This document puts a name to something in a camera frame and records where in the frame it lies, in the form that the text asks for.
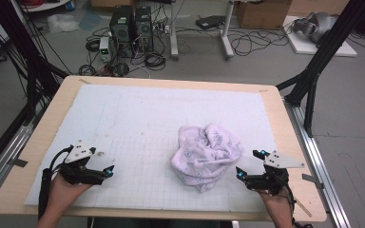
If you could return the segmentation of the aluminium rail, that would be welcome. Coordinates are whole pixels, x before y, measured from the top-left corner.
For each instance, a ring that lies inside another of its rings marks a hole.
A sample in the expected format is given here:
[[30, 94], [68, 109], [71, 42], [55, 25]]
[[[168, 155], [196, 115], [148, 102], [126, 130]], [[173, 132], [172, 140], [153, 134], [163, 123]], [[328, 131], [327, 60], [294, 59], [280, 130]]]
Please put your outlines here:
[[0, 184], [13, 167], [12, 160], [19, 156], [26, 146], [45, 108], [37, 106], [33, 114], [24, 107], [0, 138]]
[[293, 118], [293, 126], [298, 130], [301, 143], [304, 146], [304, 153], [307, 162], [310, 164], [314, 183], [322, 194], [322, 201], [326, 214], [336, 228], [352, 228], [345, 213], [345, 210], [338, 197], [334, 184], [331, 180], [325, 162], [322, 159], [314, 137], [310, 137], [303, 126], [305, 115], [300, 107], [292, 106], [284, 102], [286, 110], [290, 117]]

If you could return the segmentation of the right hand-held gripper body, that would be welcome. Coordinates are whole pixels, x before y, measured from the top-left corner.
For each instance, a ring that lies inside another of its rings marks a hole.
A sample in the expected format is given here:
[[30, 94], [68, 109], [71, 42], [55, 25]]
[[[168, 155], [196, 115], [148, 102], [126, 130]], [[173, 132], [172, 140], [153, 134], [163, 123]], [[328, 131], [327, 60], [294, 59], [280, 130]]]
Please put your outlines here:
[[302, 161], [288, 155], [273, 151], [263, 161], [264, 173], [261, 175], [248, 175], [246, 187], [254, 190], [267, 190], [270, 194], [277, 194], [288, 185], [288, 168], [301, 168]]

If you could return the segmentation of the white floor board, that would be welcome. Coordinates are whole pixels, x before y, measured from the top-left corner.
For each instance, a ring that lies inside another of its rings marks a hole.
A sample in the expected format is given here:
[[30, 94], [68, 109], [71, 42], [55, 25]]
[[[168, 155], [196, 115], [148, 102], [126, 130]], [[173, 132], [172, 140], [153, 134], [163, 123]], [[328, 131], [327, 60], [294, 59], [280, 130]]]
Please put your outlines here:
[[[282, 24], [282, 31], [287, 35], [289, 43], [296, 54], [314, 55], [317, 52], [317, 45], [301, 32], [292, 31], [292, 25], [297, 19], [296, 16], [287, 16]], [[357, 53], [347, 42], [344, 42], [335, 56], [355, 58]]]

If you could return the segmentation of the clear plastic bag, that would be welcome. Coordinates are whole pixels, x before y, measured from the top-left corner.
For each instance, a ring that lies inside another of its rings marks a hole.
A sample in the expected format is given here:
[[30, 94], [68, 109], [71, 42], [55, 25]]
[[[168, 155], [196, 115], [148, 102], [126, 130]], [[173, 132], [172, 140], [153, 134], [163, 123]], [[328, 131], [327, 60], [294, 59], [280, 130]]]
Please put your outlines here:
[[79, 29], [79, 24], [72, 15], [54, 14], [48, 17], [48, 27], [51, 33], [71, 32]]

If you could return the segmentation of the white power supply box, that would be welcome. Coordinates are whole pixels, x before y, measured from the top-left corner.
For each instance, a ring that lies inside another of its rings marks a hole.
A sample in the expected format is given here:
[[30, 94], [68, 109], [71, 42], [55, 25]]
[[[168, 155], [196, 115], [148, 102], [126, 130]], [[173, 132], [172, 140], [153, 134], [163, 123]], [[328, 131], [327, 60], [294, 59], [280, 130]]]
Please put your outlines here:
[[102, 37], [100, 39], [99, 51], [101, 54], [102, 61], [108, 63], [111, 60], [109, 38]]

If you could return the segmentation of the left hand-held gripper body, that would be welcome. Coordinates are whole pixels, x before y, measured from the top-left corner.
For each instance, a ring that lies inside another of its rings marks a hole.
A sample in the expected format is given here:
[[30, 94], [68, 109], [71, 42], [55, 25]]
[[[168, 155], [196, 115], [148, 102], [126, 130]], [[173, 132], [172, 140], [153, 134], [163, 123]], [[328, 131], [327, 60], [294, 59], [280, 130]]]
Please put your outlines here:
[[70, 184], [101, 185], [104, 181], [103, 171], [88, 169], [90, 160], [89, 148], [82, 141], [78, 141], [70, 147], [68, 155], [60, 164], [59, 173]]

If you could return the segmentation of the pale pink printed towel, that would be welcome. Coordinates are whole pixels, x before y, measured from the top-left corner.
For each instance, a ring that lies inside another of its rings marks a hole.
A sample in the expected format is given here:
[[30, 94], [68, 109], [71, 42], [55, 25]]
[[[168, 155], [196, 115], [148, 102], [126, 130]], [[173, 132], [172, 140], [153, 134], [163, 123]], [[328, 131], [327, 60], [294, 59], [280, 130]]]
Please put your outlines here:
[[243, 153], [240, 140], [214, 123], [182, 126], [178, 144], [171, 166], [183, 184], [201, 193], [211, 190]]

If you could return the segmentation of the grey helmet-shaped device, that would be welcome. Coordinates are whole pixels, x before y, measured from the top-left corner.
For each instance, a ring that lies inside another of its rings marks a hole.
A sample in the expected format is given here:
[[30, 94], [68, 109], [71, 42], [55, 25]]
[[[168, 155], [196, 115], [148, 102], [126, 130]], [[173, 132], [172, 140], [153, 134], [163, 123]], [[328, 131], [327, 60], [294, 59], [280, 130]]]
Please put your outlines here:
[[336, 18], [327, 12], [311, 12], [304, 18], [297, 19], [292, 25], [292, 31], [300, 31], [312, 42], [317, 43], [335, 24]]

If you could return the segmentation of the round black floor device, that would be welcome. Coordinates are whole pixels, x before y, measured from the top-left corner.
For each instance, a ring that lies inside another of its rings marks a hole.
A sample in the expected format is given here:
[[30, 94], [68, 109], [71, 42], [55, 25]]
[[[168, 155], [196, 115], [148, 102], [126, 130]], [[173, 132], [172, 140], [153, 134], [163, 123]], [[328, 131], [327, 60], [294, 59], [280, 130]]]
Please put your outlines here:
[[117, 77], [124, 77], [129, 73], [129, 66], [126, 63], [119, 63], [114, 66], [113, 74]]

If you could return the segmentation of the thin wooden stick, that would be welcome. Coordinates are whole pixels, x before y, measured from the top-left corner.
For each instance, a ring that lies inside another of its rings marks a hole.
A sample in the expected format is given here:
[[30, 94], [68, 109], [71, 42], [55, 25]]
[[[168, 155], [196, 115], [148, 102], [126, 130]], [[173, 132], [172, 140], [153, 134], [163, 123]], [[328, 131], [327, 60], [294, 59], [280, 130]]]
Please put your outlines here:
[[311, 218], [313, 216], [312, 209], [311, 209], [311, 203], [307, 199], [305, 194], [301, 194], [298, 191], [295, 191], [293, 193], [294, 200], [295, 200], [295, 212], [294, 214], [297, 216], [302, 216], [305, 218]]

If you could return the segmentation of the flat black device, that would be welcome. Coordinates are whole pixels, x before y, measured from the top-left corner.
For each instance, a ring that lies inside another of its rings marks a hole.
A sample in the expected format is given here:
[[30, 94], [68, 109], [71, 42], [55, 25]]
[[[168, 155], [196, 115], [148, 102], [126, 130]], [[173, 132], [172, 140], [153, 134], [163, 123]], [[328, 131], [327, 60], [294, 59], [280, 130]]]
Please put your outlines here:
[[223, 25], [225, 17], [221, 15], [212, 15], [200, 18], [196, 21], [196, 25], [201, 29], [212, 29]]

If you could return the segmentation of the large cardboard box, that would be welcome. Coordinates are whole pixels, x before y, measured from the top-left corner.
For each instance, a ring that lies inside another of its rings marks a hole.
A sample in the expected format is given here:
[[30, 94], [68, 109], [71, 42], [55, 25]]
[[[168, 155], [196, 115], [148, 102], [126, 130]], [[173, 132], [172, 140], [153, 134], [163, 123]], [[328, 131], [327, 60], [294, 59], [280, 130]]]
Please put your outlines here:
[[243, 29], [281, 29], [293, 0], [240, 2], [238, 22]]

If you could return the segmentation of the person's left hand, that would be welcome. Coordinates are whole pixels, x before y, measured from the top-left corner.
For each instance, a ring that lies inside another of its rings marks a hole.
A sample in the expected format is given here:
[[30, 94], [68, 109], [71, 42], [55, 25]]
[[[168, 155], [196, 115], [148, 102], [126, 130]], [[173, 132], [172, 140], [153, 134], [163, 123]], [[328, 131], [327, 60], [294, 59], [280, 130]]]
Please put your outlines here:
[[51, 183], [46, 213], [62, 215], [90, 187], [90, 184], [70, 184], [57, 174]]

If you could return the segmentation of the white grid mat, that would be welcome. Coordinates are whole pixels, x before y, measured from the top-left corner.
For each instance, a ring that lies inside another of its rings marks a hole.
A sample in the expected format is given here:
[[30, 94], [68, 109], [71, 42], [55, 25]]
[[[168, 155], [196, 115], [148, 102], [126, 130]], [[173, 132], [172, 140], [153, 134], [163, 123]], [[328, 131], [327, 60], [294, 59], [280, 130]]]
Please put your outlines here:
[[[259, 195], [236, 177], [236, 167], [261, 174], [254, 150], [273, 152], [277, 139], [267, 110], [266, 90], [223, 91], [130, 85], [83, 85], [50, 145], [42, 167], [60, 163], [61, 149], [82, 141], [96, 147], [87, 166], [113, 165], [113, 177], [87, 190], [80, 207], [153, 211], [257, 213]], [[171, 166], [185, 125], [217, 124], [243, 147], [234, 162], [206, 192], [183, 184]]]

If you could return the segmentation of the white desk leg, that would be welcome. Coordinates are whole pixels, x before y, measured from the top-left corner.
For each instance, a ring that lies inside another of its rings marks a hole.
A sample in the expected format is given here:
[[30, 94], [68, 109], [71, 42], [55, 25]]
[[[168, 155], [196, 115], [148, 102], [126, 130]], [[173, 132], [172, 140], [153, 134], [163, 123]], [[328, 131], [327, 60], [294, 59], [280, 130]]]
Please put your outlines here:
[[224, 50], [225, 50], [226, 59], [232, 58], [234, 56], [234, 51], [233, 51], [230, 41], [228, 39], [228, 30], [230, 27], [230, 21], [231, 21], [231, 17], [233, 14], [233, 9], [234, 9], [234, 1], [228, 0], [227, 10], [226, 10], [225, 20], [224, 20], [224, 27], [221, 30], [221, 42], [222, 42]]
[[179, 60], [179, 50], [176, 34], [176, 0], [170, 0], [170, 53], [174, 61]]

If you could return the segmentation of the wide black computer tower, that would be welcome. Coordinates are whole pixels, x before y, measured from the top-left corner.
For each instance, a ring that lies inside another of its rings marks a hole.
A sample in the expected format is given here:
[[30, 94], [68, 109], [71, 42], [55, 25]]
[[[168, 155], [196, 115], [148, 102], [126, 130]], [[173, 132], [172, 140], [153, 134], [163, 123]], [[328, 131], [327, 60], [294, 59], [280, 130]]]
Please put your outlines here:
[[121, 57], [131, 58], [133, 56], [134, 25], [131, 6], [118, 5], [114, 8], [109, 27], [115, 48]]

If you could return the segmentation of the narrow black computer tower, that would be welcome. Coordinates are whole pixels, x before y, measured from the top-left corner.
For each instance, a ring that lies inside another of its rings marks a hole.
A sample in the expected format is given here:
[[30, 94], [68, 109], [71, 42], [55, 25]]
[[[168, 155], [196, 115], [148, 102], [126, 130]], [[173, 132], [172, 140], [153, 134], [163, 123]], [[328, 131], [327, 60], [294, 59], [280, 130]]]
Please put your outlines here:
[[137, 7], [135, 11], [135, 23], [140, 50], [143, 50], [145, 52], [152, 52], [154, 50], [154, 47], [151, 7]]

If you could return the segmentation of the person's right hand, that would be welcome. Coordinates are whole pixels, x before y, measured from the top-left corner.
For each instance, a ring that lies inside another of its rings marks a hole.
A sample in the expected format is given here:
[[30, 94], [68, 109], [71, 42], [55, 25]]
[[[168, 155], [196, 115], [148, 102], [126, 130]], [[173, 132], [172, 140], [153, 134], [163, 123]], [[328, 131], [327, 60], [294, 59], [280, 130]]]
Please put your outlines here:
[[292, 219], [292, 209], [284, 190], [280, 190], [274, 196], [269, 195], [265, 190], [258, 190], [258, 193], [272, 220]]

